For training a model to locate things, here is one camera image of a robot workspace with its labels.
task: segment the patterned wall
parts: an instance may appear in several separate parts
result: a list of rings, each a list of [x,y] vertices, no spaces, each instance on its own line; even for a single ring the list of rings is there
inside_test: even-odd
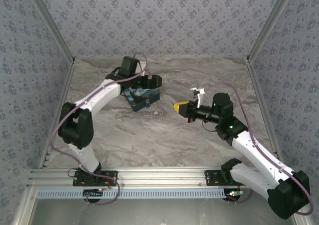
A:
[[[288,165],[310,177],[319,224],[319,0],[289,0],[254,66]]]
[[[247,55],[275,0],[44,0],[76,57]]]
[[[0,225],[48,137],[68,62],[31,0],[0,0]]]

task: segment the marble surface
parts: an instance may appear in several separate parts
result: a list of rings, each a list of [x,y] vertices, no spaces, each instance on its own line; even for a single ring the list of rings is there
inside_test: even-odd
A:
[[[75,102],[99,86],[104,77],[121,59],[76,60],[67,101]],[[150,108],[133,112],[124,97],[117,97],[103,107],[94,118],[92,145],[103,167],[141,166],[220,166],[231,158],[251,163],[238,151],[222,141],[216,132],[206,131],[201,121],[187,123],[172,103],[192,100],[192,87],[208,87],[219,81],[231,82],[239,91],[248,113],[255,137],[269,150],[257,98],[243,62],[231,58],[150,58],[149,72],[163,78],[161,99]],[[219,86],[205,94],[204,105],[212,104],[217,92],[229,93],[235,115],[243,114],[231,88]],[[215,125],[205,124],[208,129]],[[68,150],[57,137],[55,146]],[[69,157],[51,151],[46,166],[77,167]]]

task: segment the wallpaper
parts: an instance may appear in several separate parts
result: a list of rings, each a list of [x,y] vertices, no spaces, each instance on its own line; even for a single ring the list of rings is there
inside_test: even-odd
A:
[[[75,57],[247,55],[275,0],[44,0]]]
[[[319,224],[319,0],[289,0],[254,62],[286,163],[310,177]]]
[[[0,0],[0,225],[36,168],[68,62],[31,0]]]

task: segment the mounting plate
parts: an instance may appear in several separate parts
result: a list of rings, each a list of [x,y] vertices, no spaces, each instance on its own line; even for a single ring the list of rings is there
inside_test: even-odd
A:
[[[237,183],[235,181],[226,181],[222,174],[221,170],[206,170],[205,171],[206,177],[206,185],[207,186],[239,186],[242,185],[241,183]]]
[[[102,170],[101,172],[99,172],[99,174],[109,176],[117,180],[119,173],[116,170],[114,171]],[[109,183],[111,187],[116,186],[115,182],[113,182],[112,180],[107,181],[106,179],[103,179],[103,178],[97,179],[97,177],[92,176],[81,169],[78,169],[75,172],[74,178],[73,178],[73,186],[75,187],[90,187],[90,186],[105,187],[105,186],[108,186]]]

